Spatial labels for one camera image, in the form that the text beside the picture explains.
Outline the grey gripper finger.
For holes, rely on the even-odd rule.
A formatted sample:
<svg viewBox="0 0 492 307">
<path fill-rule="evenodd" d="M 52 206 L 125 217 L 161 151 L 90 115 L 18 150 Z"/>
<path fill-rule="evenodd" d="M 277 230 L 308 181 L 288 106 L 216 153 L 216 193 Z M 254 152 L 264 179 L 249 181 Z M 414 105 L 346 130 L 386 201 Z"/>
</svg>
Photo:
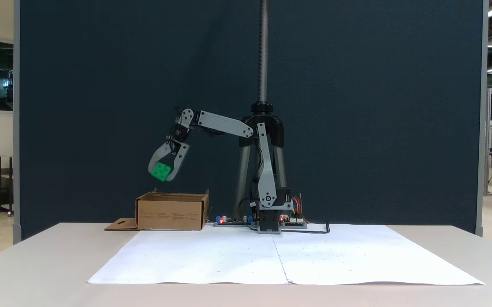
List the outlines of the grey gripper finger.
<svg viewBox="0 0 492 307">
<path fill-rule="evenodd" d="M 183 160 L 185 159 L 189 148 L 190 148 L 189 145 L 179 146 L 178 151 L 175 154 L 170 173 L 166 178 L 166 182 L 171 182 L 176 177 L 176 175 L 178 174 L 181 168 L 181 165 L 183 164 Z"/>
<path fill-rule="evenodd" d="M 152 155 L 148 164 L 148 172 L 150 174 L 169 174 L 171 167 L 162 163 L 162 159 L 171 153 L 171 149 L 167 144 L 160 146 Z"/>
</svg>

